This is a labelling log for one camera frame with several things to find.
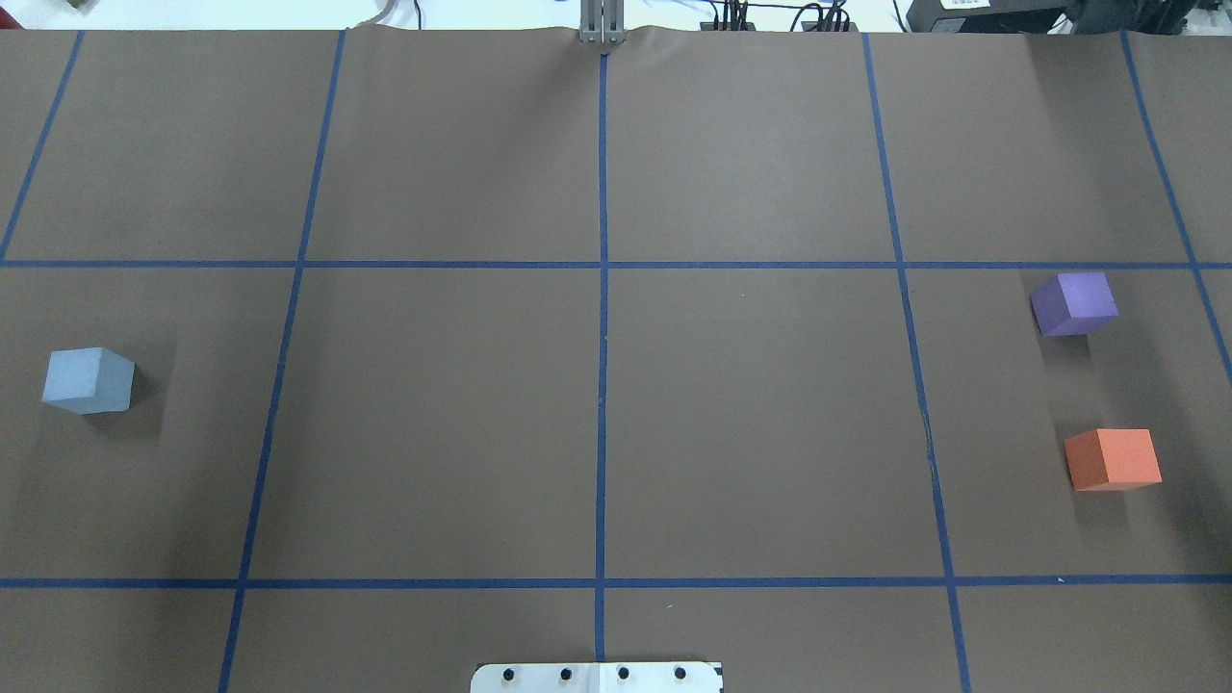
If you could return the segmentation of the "black power strip with plugs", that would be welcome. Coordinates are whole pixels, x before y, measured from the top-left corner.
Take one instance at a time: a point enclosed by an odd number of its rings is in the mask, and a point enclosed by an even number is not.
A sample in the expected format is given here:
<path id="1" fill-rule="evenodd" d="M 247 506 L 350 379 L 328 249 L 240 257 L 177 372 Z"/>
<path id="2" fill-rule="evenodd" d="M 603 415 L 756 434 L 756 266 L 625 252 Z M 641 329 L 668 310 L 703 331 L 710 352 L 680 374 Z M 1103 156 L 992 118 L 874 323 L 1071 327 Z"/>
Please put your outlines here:
<path id="1" fill-rule="evenodd" d="M 728 26 L 727 23 L 718 21 L 718 18 L 705 18 L 705 21 L 697 23 L 697 30 L 703 32 L 756 32 L 761 28 L 766 28 L 770 32 L 784 32 L 784 35 L 857 35 L 857 31 L 860 30 L 857 22 L 846 16 L 822 22 L 821 27 L 818 27 L 818 22 L 814 21 L 814 18 L 796 18 L 793 23 L 779 22 L 776 25 L 747 21 L 744 25 L 738 27 L 736 27 L 736 25 Z"/>

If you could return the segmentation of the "purple foam block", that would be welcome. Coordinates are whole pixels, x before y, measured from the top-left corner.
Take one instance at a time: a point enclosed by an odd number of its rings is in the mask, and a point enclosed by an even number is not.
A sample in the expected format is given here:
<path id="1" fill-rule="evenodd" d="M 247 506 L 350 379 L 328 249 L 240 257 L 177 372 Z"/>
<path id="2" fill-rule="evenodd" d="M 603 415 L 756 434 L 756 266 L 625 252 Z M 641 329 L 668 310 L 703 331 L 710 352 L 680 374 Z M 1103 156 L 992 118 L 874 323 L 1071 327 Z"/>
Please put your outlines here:
<path id="1" fill-rule="evenodd" d="M 1057 273 L 1030 293 L 1039 333 L 1088 335 L 1120 316 L 1106 273 Z"/>

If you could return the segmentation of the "light blue foam block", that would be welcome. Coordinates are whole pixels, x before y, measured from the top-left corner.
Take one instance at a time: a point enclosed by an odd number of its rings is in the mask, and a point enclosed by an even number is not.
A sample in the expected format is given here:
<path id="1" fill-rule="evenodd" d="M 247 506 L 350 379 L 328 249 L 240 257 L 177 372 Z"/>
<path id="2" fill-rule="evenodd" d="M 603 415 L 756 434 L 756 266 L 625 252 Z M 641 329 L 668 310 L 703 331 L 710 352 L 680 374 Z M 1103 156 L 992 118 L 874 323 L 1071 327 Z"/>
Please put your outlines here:
<path id="1" fill-rule="evenodd" d="M 106 414 L 131 407 L 136 363 L 105 346 L 51 351 L 42 402 L 74 414 Z"/>

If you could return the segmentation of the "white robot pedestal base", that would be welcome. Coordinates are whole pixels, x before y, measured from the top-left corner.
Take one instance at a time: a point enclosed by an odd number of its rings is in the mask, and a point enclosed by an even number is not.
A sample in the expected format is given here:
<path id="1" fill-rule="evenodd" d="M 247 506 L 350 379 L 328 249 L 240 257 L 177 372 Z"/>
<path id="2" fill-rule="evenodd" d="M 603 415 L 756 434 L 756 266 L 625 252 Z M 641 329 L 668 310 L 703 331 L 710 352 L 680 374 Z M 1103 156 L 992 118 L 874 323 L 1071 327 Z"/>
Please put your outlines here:
<path id="1" fill-rule="evenodd" d="M 493 663 L 476 668 L 471 692 L 723 692 L 719 663 L 633 661 Z"/>

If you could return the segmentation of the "silver aluminium frame post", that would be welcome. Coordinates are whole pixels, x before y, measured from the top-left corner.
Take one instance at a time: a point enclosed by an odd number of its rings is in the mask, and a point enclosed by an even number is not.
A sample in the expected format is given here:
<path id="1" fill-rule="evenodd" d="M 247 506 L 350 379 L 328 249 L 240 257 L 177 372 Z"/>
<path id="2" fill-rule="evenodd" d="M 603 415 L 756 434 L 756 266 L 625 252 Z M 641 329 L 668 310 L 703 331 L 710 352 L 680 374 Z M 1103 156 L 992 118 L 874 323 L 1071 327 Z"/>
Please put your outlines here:
<path id="1" fill-rule="evenodd" d="M 582 44 L 618 44 L 626 39 L 623 0 L 582 0 L 579 39 Z"/>

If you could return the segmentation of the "orange foam block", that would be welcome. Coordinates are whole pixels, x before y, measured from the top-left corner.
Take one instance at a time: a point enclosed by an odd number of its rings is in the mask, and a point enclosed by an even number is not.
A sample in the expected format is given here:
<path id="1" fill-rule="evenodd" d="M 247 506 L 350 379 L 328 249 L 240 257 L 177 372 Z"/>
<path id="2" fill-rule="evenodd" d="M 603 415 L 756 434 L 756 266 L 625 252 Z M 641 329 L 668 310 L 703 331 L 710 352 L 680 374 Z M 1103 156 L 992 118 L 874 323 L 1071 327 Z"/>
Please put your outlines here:
<path id="1" fill-rule="evenodd" d="M 1096 428 L 1066 438 L 1064 461 L 1076 492 L 1120 492 L 1162 482 L 1147 429 Z"/>

